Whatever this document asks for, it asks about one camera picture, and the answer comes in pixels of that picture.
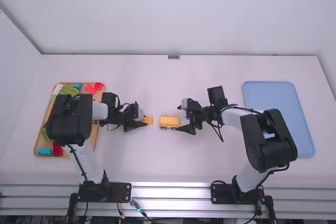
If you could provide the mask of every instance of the wooden tray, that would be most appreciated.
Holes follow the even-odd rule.
[[[95,86],[95,82],[60,82],[58,84],[63,84],[63,85],[73,85],[75,83],[81,83],[83,84],[83,87],[80,91],[81,94],[87,94],[88,92],[85,90],[85,86],[86,85],[91,85],[91,86]],[[103,92],[105,92],[105,86],[103,85],[102,89],[101,90],[98,90],[97,93],[95,93],[93,95],[93,99],[97,102],[101,102],[101,96],[103,94]],[[47,122],[48,118],[49,118],[49,114],[51,112],[51,109],[54,105],[54,102],[52,101],[49,101],[48,103],[48,107],[46,109],[46,112],[44,114],[44,117],[43,117],[43,122],[41,124],[41,126]],[[91,144],[92,144],[92,148],[93,150],[95,150],[95,146],[96,146],[96,140],[97,140],[97,134],[98,134],[98,128],[99,128],[99,124],[93,124],[92,125],[92,132],[91,132],[91,137],[90,137],[90,140],[91,140]],[[44,155],[38,155],[36,152],[37,152],[37,149],[39,148],[48,148],[48,149],[51,149],[52,150],[52,141],[50,142],[46,142],[41,134],[41,131],[39,131],[38,133],[38,136],[37,136],[37,140],[36,140],[36,143],[35,143],[35,146],[34,146],[34,155],[37,156],[37,157],[48,157],[48,158],[52,158],[53,156],[44,156]],[[61,157],[53,157],[53,158],[63,158],[63,157],[69,157],[68,153],[63,151],[63,156]]]

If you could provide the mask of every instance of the black bracket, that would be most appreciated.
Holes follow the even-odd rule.
[[[211,203],[214,205],[256,205],[264,197],[264,188],[262,186],[247,193],[239,194],[232,184],[211,185]]]
[[[78,202],[108,202],[115,203],[117,202],[130,202],[131,201],[131,183],[115,183],[110,182],[110,194],[103,201],[96,200],[94,198],[85,198],[81,197],[80,193],[78,194]]]

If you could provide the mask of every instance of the red lego brick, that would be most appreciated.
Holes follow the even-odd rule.
[[[63,156],[63,148],[56,144],[56,142],[53,141],[53,149],[52,154],[54,157],[62,157]]]
[[[103,83],[101,82],[96,82],[94,85],[94,88],[97,90],[101,90],[102,87],[103,87]]]
[[[97,93],[97,89],[95,89],[93,86],[91,85],[86,85],[85,86],[85,90],[88,91],[90,94],[95,94]]]

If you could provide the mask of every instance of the black cable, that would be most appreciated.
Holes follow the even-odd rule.
[[[76,160],[76,162],[77,162],[77,164],[79,166],[80,171],[82,172],[82,176],[84,176],[85,181],[88,181],[86,173],[84,172],[84,169],[83,169],[82,165],[80,164],[80,162],[78,160],[78,157],[77,157],[77,154],[76,154],[76,150],[71,145],[69,145],[69,144],[66,144],[66,146],[70,148],[70,153],[74,154],[73,156],[75,157],[75,160]]]
[[[70,148],[70,153],[73,153],[73,156],[75,157],[75,160],[76,160],[76,162],[77,162],[77,164],[79,166],[79,169],[82,172],[81,175],[84,176],[84,179],[87,182],[88,181],[88,177],[86,176],[86,173],[84,172],[84,169],[83,169],[82,165],[79,162],[79,159],[78,159],[77,154],[76,154],[76,150],[71,145],[69,145],[69,144],[66,144],[66,146]],[[88,208],[89,208],[89,202],[87,201],[86,202],[86,208],[85,208],[84,216],[86,216],[86,214],[88,212]]]
[[[113,128],[113,129],[110,129],[110,130],[109,130],[109,125],[107,124],[107,130],[108,130],[108,131],[114,131],[114,130],[116,130],[116,129],[119,128],[119,127],[120,127],[120,125],[118,125],[117,127],[115,127],[115,128]]]
[[[222,141],[222,142],[224,142],[224,140],[223,140],[223,138],[221,137],[221,130],[218,128],[218,131],[219,131],[219,133],[216,131],[216,129],[215,129],[215,125],[213,125],[213,124],[211,124],[211,123],[209,123],[209,122],[207,122],[213,129],[214,129],[214,131],[215,131],[215,133],[216,133],[216,135],[219,137],[219,139]]]
[[[86,216],[87,212],[88,212],[88,208],[89,208],[89,202],[86,201],[86,208],[85,208],[85,213],[83,216]]]
[[[253,221],[253,219],[257,216],[257,212],[258,212],[258,206],[256,206],[256,210],[254,211],[254,215],[252,216],[252,218],[249,219],[248,221],[244,222],[243,224],[248,224],[251,221]]]
[[[211,183],[211,187],[212,187],[215,183],[220,183],[220,184],[227,185],[227,184],[226,184],[224,181],[222,181],[222,180],[215,180],[215,181],[212,181],[212,183]]]
[[[289,168],[289,163],[287,164],[287,166],[285,168],[277,169],[277,170],[271,170],[270,172],[267,173],[266,177],[257,185],[257,187],[261,186],[262,183],[265,182],[268,179],[269,175],[274,174],[276,172],[283,172],[285,170],[288,170],[288,168]]]
[[[145,214],[145,213],[143,212],[142,215],[143,215],[147,220],[149,220],[151,223],[155,224],[155,222],[154,222],[153,220],[151,220],[151,219],[147,216],[147,214]]]

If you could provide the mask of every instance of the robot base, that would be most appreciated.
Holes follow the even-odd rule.
[[[78,202],[130,202],[131,200],[130,183],[109,182],[106,172],[101,183],[94,184],[92,181],[84,182],[79,185]]]
[[[212,184],[211,202],[215,205],[256,205],[264,199],[263,187],[256,188],[247,193],[240,193],[233,184]]]
[[[80,196],[80,192],[78,192],[78,202],[109,202],[115,203],[116,196],[119,203],[128,203],[131,201],[131,189],[132,185],[130,183],[113,183],[110,182],[110,194],[107,196],[105,200],[97,200],[91,197]]]

